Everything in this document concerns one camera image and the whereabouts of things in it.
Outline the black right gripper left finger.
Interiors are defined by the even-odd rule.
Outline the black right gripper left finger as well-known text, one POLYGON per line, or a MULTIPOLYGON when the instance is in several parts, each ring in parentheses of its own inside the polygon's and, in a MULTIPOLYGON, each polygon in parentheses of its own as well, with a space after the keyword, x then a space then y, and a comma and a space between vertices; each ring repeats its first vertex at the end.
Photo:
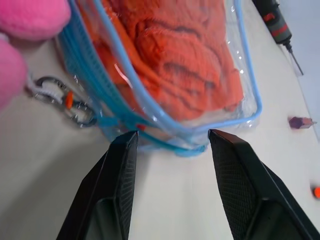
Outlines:
POLYGON ((135 192, 139 134, 115 138, 83 178, 59 240, 127 240, 135 192))

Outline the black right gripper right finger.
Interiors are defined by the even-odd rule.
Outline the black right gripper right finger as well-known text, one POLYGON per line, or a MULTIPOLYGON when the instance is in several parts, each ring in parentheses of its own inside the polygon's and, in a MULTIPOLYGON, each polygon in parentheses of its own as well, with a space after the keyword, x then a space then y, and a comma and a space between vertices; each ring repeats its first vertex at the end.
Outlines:
POLYGON ((284 182, 236 135, 208 138, 224 212, 235 240, 318 240, 320 233, 284 182))

